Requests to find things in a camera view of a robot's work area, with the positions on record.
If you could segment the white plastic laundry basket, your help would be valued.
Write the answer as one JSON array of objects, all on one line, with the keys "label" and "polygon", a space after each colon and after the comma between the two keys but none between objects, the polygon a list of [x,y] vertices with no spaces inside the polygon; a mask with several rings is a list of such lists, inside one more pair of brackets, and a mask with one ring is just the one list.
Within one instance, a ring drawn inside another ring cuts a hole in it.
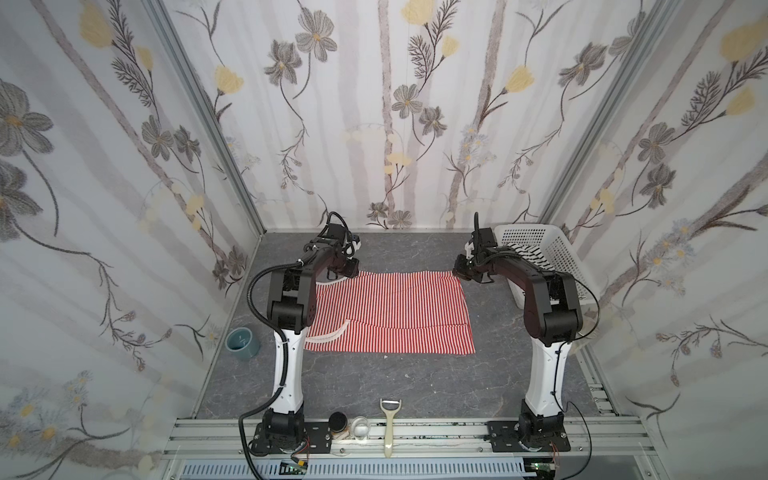
[{"label": "white plastic laundry basket", "polygon": [[515,243],[539,247],[555,270],[570,273],[578,280],[577,290],[581,305],[584,308],[596,306],[597,301],[592,297],[592,293],[597,294],[598,288],[593,276],[558,227],[544,224],[503,224],[494,227],[493,232],[500,246]]}]

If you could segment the cream handled peeler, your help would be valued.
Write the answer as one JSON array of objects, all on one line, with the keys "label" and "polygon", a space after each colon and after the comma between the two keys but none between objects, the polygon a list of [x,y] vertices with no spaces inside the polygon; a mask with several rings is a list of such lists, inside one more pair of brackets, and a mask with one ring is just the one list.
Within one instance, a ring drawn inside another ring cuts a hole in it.
[{"label": "cream handled peeler", "polygon": [[402,408],[402,401],[382,398],[379,405],[385,416],[384,456],[389,459],[394,450],[394,420]]}]

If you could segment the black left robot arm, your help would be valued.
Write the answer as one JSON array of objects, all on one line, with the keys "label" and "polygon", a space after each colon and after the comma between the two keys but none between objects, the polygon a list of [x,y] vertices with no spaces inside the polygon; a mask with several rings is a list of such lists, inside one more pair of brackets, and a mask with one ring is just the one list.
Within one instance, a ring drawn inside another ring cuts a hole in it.
[{"label": "black left robot arm", "polygon": [[302,370],[304,347],[317,313],[317,278],[324,271],[339,277],[359,274],[360,237],[318,236],[295,261],[257,273],[247,290],[253,316],[275,336],[275,383],[262,413],[259,439],[264,450],[297,452],[310,444],[305,427]]}]

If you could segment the red white striped tank top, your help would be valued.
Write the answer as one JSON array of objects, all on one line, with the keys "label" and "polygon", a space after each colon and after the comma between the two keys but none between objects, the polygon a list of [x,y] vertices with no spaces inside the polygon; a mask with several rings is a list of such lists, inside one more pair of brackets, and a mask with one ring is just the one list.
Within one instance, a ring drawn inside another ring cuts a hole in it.
[{"label": "red white striped tank top", "polygon": [[317,286],[313,352],[472,355],[465,293],[448,271],[362,272]]}]

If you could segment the black white striped tank top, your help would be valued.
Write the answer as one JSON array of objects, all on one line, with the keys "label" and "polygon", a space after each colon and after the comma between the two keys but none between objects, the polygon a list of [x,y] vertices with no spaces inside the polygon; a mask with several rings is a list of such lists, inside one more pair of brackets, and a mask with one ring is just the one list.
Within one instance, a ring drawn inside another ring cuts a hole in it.
[{"label": "black white striped tank top", "polygon": [[554,271],[555,267],[544,256],[541,249],[537,246],[522,245],[510,243],[509,247],[527,262],[535,265],[538,269]]}]

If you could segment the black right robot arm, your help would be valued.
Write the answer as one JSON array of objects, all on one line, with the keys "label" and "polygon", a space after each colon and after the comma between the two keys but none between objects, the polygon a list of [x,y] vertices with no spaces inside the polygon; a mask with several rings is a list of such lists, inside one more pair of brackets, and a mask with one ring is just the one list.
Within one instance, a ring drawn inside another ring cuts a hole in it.
[{"label": "black right robot arm", "polygon": [[502,276],[522,290],[523,323],[532,342],[532,360],[516,423],[517,442],[528,451],[569,451],[559,378],[583,327],[576,279],[540,266],[512,249],[496,248],[458,255],[453,274],[477,283],[485,276]]}]

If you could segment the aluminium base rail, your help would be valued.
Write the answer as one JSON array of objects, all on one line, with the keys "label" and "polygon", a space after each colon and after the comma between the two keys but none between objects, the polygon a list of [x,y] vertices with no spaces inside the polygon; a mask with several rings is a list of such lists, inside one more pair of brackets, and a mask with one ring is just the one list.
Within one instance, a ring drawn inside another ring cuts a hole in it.
[{"label": "aluminium base rail", "polygon": [[394,450],[384,456],[385,419],[369,419],[367,440],[333,439],[313,425],[310,444],[294,453],[274,450],[246,459],[234,420],[179,420],[160,457],[160,479],[253,479],[254,463],[284,460],[301,469],[316,459],[521,458],[528,479],[666,479],[668,473],[644,425],[635,417],[568,417],[570,450],[528,451],[509,419],[396,419]]}]

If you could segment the teal ceramic cup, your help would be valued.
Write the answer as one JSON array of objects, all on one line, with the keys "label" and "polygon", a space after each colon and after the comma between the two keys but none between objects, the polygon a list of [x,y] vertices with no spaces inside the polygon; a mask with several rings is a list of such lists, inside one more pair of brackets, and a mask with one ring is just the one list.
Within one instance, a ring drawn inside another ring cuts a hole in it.
[{"label": "teal ceramic cup", "polygon": [[238,327],[227,335],[225,348],[234,358],[245,362],[258,355],[261,343],[250,328]]}]

